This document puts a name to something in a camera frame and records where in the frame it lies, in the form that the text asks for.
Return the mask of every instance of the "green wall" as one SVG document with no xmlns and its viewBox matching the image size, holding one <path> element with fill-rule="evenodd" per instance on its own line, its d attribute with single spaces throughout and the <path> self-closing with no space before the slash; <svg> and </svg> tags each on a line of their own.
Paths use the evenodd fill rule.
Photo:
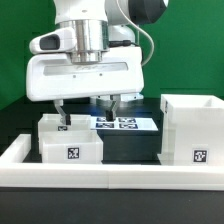
<svg viewBox="0 0 224 224">
<path fill-rule="evenodd" d="M 0 109 L 26 94 L 29 42 L 53 29 L 53 14 L 51 0 L 1 0 Z"/>
<path fill-rule="evenodd" d="M 54 29 L 52 0 L 0 3 L 0 109 L 25 95 L 32 38 Z M 144 67 L 146 97 L 161 93 L 224 96 L 224 1 L 170 0 L 163 17 L 143 28 L 155 41 Z M 148 43 L 141 37 L 144 52 Z"/>
<path fill-rule="evenodd" d="M 144 67 L 145 96 L 224 96 L 223 0 L 170 0 L 163 17 L 144 28 L 156 47 Z M 142 41 L 148 49 L 147 41 Z"/>
</svg>

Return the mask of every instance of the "white container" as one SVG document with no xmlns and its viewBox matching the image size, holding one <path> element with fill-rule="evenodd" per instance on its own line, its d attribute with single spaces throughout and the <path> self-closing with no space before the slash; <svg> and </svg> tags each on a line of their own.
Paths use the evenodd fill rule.
<svg viewBox="0 0 224 224">
<path fill-rule="evenodd" d="M 96 131 L 57 132 L 43 136 L 43 163 L 101 164 L 103 142 Z"/>
<path fill-rule="evenodd" d="M 60 114 L 43 114 L 38 122 L 39 153 L 42 154 L 43 137 L 46 133 L 56 134 L 58 132 L 90 130 L 90 126 L 90 115 L 71 115 L 71 125 L 66 126 L 61 123 Z"/>
<path fill-rule="evenodd" d="M 224 166 L 22 163 L 31 135 L 20 135 L 0 157 L 0 187 L 224 191 Z"/>
<path fill-rule="evenodd" d="M 163 165 L 224 165 L 224 101 L 214 96 L 162 95 Z"/>
</svg>

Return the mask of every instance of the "white cable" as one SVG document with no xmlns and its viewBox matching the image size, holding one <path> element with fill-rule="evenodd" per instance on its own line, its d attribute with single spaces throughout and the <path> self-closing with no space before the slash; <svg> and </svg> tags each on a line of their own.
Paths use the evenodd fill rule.
<svg viewBox="0 0 224 224">
<path fill-rule="evenodd" d="M 118 9 L 120 10 L 121 14 L 124 16 L 124 18 L 127 20 L 128 23 L 130 23 L 136 30 L 138 30 L 141 34 L 143 34 L 150 42 L 150 45 L 151 45 L 151 49 L 150 49 L 150 52 L 148 54 L 148 57 L 142 62 L 142 66 L 146 65 L 149 60 L 151 59 L 153 53 L 154 53 L 154 42 L 153 42 L 153 39 L 152 37 L 146 33 L 144 30 L 142 30 L 140 27 L 136 26 L 123 12 L 123 10 L 121 9 L 120 7 L 120 3 L 119 3 L 119 0 L 116 0 L 117 2 L 117 6 L 118 6 Z"/>
<path fill-rule="evenodd" d="M 140 45 L 140 32 L 138 30 L 136 30 L 137 34 L 137 44 Z"/>
</svg>

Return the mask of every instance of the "white cube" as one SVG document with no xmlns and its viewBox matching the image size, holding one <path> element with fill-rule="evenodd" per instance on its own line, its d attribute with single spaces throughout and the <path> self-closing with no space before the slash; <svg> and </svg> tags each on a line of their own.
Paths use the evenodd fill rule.
<svg viewBox="0 0 224 224">
<path fill-rule="evenodd" d="M 166 165 L 224 165 L 224 101 L 214 96 L 162 95 Z"/>
<path fill-rule="evenodd" d="M 63 125 L 60 114 L 43 114 L 38 122 L 39 153 L 43 151 L 43 137 L 47 133 L 90 130 L 90 115 L 71 115 L 71 125 Z"/>
<path fill-rule="evenodd" d="M 101 164 L 103 142 L 96 131 L 46 133 L 43 163 Z"/>
</svg>

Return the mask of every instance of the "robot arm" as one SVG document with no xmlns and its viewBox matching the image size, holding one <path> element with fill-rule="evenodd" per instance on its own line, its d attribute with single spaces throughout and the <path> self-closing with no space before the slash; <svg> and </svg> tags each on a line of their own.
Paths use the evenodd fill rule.
<svg viewBox="0 0 224 224">
<path fill-rule="evenodd" d="M 144 86 L 141 49 L 110 48 L 110 41 L 115 40 L 111 38 L 111 27 L 128 21 L 153 23 L 165 11 L 168 0 L 54 0 L 54 3 L 58 29 L 30 43 L 35 56 L 27 68 L 28 98 L 58 102 L 103 95 L 111 95 L 113 99 L 114 95 L 140 92 Z M 116 108 L 114 103 L 112 119 Z"/>
</svg>

